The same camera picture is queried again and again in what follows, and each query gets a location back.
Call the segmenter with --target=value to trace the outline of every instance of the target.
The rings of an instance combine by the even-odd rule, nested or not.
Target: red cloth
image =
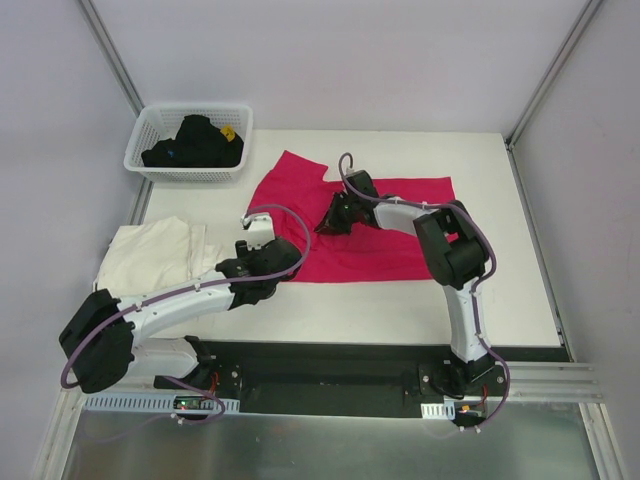
[[[354,225],[350,235],[313,232],[329,209],[333,194],[344,189],[340,181],[322,179],[328,168],[285,151],[251,199],[251,207],[265,203],[289,207],[309,227],[311,252],[294,281],[345,283],[432,278],[414,236],[361,224]],[[416,202],[443,203],[455,198],[449,177],[374,179],[374,184],[380,195],[392,193]],[[276,234],[302,250],[305,239],[298,223],[285,212],[269,213]]]

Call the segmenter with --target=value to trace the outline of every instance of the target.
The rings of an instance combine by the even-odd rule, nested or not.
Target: white cloth
[[[186,282],[217,263],[219,248],[205,245],[205,237],[205,225],[190,225],[178,217],[120,227],[100,266],[96,286],[121,297]]]

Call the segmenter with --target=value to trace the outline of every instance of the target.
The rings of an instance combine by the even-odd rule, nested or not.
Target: wall
[[[585,0],[96,0],[147,103],[259,128],[502,132]]]
[[[61,329],[126,221],[134,116],[71,0],[0,5],[0,478],[28,478]]]
[[[640,474],[640,3],[606,2],[516,148],[577,358]]]

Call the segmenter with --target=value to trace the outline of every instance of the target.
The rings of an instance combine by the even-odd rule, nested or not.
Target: yellow tag
[[[220,133],[222,133],[225,137],[227,137],[227,142],[232,141],[236,138],[236,132],[233,131],[233,127],[231,125],[225,125],[220,129]]]

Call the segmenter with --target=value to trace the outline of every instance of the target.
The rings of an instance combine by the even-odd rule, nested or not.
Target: white basket
[[[186,115],[204,115],[218,128],[231,125],[244,141],[240,163],[233,168],[145,167],[142,152],[159,140],[175,138]],[[133,127],[124,156],[124,166],[153,182],[232,182],[238,180],[247,161],[253,130],[253,110],[246,105],[225,103],[170,103],[145,107]]]

